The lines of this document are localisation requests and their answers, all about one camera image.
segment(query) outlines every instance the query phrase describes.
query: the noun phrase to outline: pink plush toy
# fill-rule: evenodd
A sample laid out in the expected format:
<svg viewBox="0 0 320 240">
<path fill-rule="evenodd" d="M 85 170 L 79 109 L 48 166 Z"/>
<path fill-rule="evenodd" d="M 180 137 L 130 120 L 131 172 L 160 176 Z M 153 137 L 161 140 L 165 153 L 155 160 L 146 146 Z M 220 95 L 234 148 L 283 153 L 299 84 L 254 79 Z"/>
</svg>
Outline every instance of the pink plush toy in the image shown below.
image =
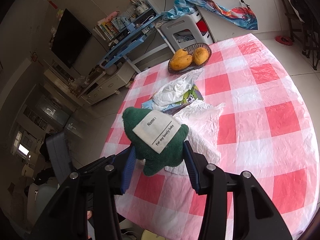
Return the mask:
<svg viewBox="0 0 320 240">
<path fill-rule="evenodd" d="M 119 13 L 119 11 L 115 11 L 115 12 L 113 12 L 113 13 L 110 13 L 110 14 L 106 17 L 106 19 L 105 19 L 104 21 L 105 21 L 106 23 L 107 23 L 107 22 L 111 22 L 111 20 L 112 20 L 113 18 L 117 17 L 118 13 Z"/>
</svg>

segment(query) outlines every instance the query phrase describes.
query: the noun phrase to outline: television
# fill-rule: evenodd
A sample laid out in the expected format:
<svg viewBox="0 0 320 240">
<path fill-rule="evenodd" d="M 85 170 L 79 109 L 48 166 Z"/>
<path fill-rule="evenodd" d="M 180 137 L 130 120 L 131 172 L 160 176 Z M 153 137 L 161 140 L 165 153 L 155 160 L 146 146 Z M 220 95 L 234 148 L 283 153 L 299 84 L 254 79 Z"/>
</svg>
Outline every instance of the television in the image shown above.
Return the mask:
<svg viewBox="0 0 320 240">
<path fill-rule="evenodd" d="M 91 32 L 65 9 L 51 50 L 68 68 L 71 68 L 91 35 Z"/>
</svg>

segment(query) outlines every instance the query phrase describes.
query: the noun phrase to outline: red and white tablecloth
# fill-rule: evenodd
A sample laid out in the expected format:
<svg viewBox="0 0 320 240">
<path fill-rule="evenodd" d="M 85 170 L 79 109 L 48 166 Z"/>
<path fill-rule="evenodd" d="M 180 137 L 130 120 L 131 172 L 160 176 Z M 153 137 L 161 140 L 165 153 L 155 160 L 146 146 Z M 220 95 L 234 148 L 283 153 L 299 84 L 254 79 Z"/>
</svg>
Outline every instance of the red and white tablecloth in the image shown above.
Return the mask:
<svg viewBox="0 0 320 240">
<path fill-rule="evenodd" d="M 220 117 L 218 165 L 226 172 L 251 171 L 278 208 L 295 238 L 308 226 L 319 194 L 316 135 L 303 99 L 275 56 L 252 34 L 210 45 L 212 56 L 196 85 L 204 102 L 226 107 Z M 130 144 L 122 112 L 141 107 L 160 87 L 177 78 L 167 62 L 136 76 L 110 129 L 101 156 Z M 161 170 L 152 177 L 136 165 L 130 188 L 116 199 L 117 211 L 169 239 L 198 238 L 206 196 L 188 176 Z M 226 239 L 232 239 L 233 202 L 228 193 Z"/>
</svg>

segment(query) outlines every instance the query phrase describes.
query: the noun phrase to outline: green plush toy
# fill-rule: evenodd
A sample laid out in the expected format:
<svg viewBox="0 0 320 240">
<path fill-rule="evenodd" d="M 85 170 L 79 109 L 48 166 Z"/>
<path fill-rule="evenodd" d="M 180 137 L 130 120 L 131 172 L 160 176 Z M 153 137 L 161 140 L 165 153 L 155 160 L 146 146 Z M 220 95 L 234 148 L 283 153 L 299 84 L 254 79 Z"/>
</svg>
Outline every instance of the green plush toy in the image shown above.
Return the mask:
<svg viewBox="0 0 320 240">
<path fill-rule="evenodd" d="M 186 139 L 189 128 L 182 124 L 177 133 L 173 136 L 167 146 L 160 154 L 155 152 L 149 145 L 141 140 L 132 130 L 136 125 L 152 110 L 129 107 L 122 114 L 124 131 L 130 141 L 136 148 L 136 157 L 138 160 L 146 159 L 143 173 L 146 176 L 152 176 L 165 166 L 176 167 L 182 160 L 182 147 Z"/>
</svg>

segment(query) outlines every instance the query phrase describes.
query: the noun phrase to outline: fruit basket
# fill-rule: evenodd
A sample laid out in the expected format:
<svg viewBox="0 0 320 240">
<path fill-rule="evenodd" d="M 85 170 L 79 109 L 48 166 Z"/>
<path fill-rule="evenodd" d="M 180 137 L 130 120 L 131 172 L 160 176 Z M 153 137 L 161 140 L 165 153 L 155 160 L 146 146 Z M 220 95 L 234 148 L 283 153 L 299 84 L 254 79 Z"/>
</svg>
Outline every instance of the fruit basket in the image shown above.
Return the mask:
<svg viewBox="0 0 320 240">
<path fill-rule="evenodd" d="M 212 54 L 211 49 L 208 46 L 208 44 L 206 44 L 206 43 L 196 43 L 196 44 L 190 45 L 190 46 L 188 46 L 188 47 L 186 47 L 184 49 L 188 52 L 189 55 L 193 55 L 194 50 L 196 48 L 200 48 L 200 47 L 205 48 L 209 52 L 209 57 L 204 63 L 202 63 L 201 65 L 197 65 L 194 61 L 192 61 L 191 65 L 188 66 L 185 69 L 172 70 L 170 68 L 170 62 L 171 62 L 172 59 L 170 59 L 169 62 L 168 62 L 168 72 L 171 73 L 171 74 L 179 74 L 179 75 L 181 75 L 181 74 L 187 73 L 187 72 L 189 72 L 191 70 L 198 69 L 198 68 L 201 68 L 202 66 L 204 66 L 208 62 L 208 60 L 210 59 L 211 54 Z"/>
</svg>

